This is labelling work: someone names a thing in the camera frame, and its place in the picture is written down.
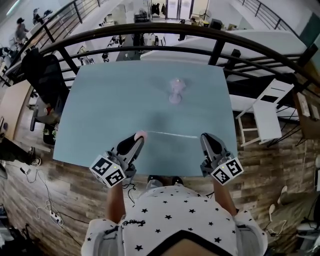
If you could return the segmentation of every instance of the wooden floor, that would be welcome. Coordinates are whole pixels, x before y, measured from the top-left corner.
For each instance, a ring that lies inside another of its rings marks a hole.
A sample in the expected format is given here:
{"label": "wooden floor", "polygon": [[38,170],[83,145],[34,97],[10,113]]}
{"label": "wooden floor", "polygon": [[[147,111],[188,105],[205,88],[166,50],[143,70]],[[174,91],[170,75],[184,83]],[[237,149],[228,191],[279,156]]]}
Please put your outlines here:
{"label": "wooden floor", "polygon": [[[251,117],[245,117],[244,126],[252,125]],[[300,133],[267,148],[266,145],[252,144],[245,148],[238,146],[239,159],[244,167],[244,173],[228,185],[234,202],[239,209],[250,210],[254,218],[265,228],[269,223],[269,206],[275,203],[284,185],[288,186],[290,193],[311,192],[314,185],[314,171],[316,154],[320,153],[318,141],[307,141],[298,147],[295,144],[301,137]],[[91,172],[84,167],[55,161],[52,154],[41,153],[43,164],[39,168],[40,177],[45,181],[50,192],[52,204],[56,209],[75,219],[89,222],[95,218],[102,218],[105,212],[107,189],[99,183]],[[39,247],[50,256],[79,256],[81,247],[66,233],[69,232],[74,239],[82,244],[88,225],[86,223],[63,218],[63,230],[49,217],[49,211],[43,209],[48,199],[44,183],[37,177],[33,183],[28,183],[26,176],[17,168],[28,167],[19,162],[8,162],[8,180],[0,179],[0,203],[3,202],[10,222],[22,229],[25,223],[30,225],[33,238],[39,238]],[[32,182],[36,169],[32,168],[29,180]],[[146,185],[146,176],[136,176],[136,190],[132,196],[137,196]],[[210,180],[203,177],[189,177],[184,179],[186,187],[206,195],[212,192]],[[131,205],[125,190],[125,203]],[[40,208],[40,218],[36,218],[36,207]],[[296,223],[290,221],[284,226],[283,233],[295,231]],[[273,229],[279,232],[282,223],[274,224]],[[294,235],[278,236],[275,244],[282,252],[292,250],[295,243]]]}

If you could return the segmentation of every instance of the black railing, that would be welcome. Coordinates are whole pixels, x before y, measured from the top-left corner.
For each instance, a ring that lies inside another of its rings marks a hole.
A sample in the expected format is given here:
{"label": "black railing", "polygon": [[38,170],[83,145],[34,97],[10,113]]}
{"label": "black railing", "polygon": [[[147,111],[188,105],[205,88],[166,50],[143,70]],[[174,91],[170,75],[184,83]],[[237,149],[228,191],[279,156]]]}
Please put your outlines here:
{"label": "black railing", "polygon": [[[63,55],[59,60],[60,62],[66,61],[70,68],[64,69],[63,72],[73,71],[76,75],[78,73],[79,67],[75,65],[73,59],[102,54],[102,53],[111,53],[111,52],[123,52],[123,51],[174,51],[174,52],[183,52],[183,53],[191,53],[191,54],[199,54],[210,56],[210,60],[208,62],[209,65],[216,65],[219,58],[228,60],[228,63],[219,64],[218,66],[224,67],[224,73],[226,76],[228,75],[237,75],[244,78],[256,79],[257,84],[260,84],[261,77],[255,76],[252,73],[248,73],[249,71],[255,70],[264,70],[270,72],[274,78],[283,81],[285,83],[294,84],[295,88],[298,91],[307,90],[311,94],[319,97],[316,93],[308,89],[310,84],[314,84],[315,86],[320,88],[320,82],[317,78],[310,75],[306,72],[301,66],[297,63],[303,63],[307,61],[307,58],[311,58],[316,48],[313,46],[311,49],[307,49],[305,53],[300,54],[288,54],[286,56],[281,55],[280,53],[262,45],[252,40],[246,39],[244,37],[234,35],[228,32],[219,31],[216,29],[199,27],[199,26],[190,26],[186,24],[174,24],[174,23],[132,23],[132,24],[124,24],[124,25],[114,25],[103,27],[91,31],[86,31],[83,33],[79,33],[66,39],[54,42],[46,47],[44,47],[40,53],[42,55],[50,54],[55,51],[63,52],[65,51],[65,47],[71,46],[74,44],[78,44],[81,42],[94,40],[98,38],[117,36],[117,35],[130,35],[136,33],[169,33],[169,34],[185,34],[196,37],[202,37],[207,39],[216,40],[213,51],[196,49],[196,48],[187,48],[187,47],[178,47],[178,46],[124,46],[124,47],[115,47],[115,48],[103,48],[92,51],[86,51],[78,54],[74,54],[69,56]],[[223,47],[225,43],[230,43],[235,47],[240,46],[246,49],[250,49],[255,51],[263,56],[256,58],[241,58],[234,55],[224,54],[222,53]],[[276,67],[289,67],[294,70],[295,73],[300,74],[306,79],[306,83],[301,84],[298,82],[296,78],[293,78],[294,75],[288,75],[286,73],[281,73],[274,68]],[[14,70],[19,69],[19,63],[15,67],[10,68],[7,72],[11,73]]]}
{"label": "black railing", "polygon": [[72,0],[67,3],[46,20],[29,38],[12,61],[10,67],[14,67],[21,58],[22,53],[30,47],[42,49],[51,43],[66,38],[78,24],[83,22],[83,19],[89,13],[104,2],[101,0]]}
{"label": "black railing", "polygon": [[243,6],[254,13],[270,30],[290,31],[299,37],[297,33],[273,10],[259,0],[238,0]]}

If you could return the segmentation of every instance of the black chair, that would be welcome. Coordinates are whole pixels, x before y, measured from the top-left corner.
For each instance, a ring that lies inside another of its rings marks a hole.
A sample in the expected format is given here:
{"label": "black chair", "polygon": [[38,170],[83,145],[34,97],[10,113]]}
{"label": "black chair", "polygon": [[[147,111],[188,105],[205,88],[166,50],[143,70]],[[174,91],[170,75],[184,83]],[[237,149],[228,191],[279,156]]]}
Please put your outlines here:
{"label": "black chair", "polygon": [[52,125],[50,121],[44,121],[46,120],[43,118],[45,116],[42,111],[44,106],[50,104],[55,113],[61,115],[69,95],[69,89],[65,84],[57,57],[53,54],[42,56],[38,48],[34,48],[23,58],[21,69],[25,78],[39,95],[30,131],[34,131],[36,122]]}

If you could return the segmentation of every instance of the white folding chair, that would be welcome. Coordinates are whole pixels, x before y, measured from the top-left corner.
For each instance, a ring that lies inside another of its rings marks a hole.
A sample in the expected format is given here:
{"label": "white folding chair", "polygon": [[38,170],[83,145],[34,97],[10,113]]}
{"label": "white folding chair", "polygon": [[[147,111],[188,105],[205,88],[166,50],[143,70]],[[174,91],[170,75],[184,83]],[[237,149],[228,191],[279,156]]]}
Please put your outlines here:
{"label": "white folding chair", "polygon": [[[238,119],[242,144],[241,147],[260,141],[259,144],[266,143],[273,139],[281,138],[281,128],[277,116],[276,106],[278,102],[294,87],[293,84],[278,81],[274,79],[260,96],[235,119]],[[270,96],[273,102],[264,100],[265,96]],[[241,117],[253,108],[256,128],[243,129]],[[257,131],[259,137],[246,142],[245,132]]]}

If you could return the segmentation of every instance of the white line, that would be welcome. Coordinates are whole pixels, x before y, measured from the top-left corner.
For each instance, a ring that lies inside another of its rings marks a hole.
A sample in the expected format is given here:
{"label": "white line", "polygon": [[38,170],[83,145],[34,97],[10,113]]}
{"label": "white line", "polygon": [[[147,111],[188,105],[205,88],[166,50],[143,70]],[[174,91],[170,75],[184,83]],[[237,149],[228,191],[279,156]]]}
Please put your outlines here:
{"label": "white line", "polygon": [[172,136],[178,136],[178,137],[185,137],[189,139],[199,139],[199,137],[197,136],[180,135],[180,134],[173,134],[173,133],[166,133],[166,132],[159,132],[159,131],[152,131],[152,130],[148,130],[147,133],[165,134],[165,135],[172,135]]}

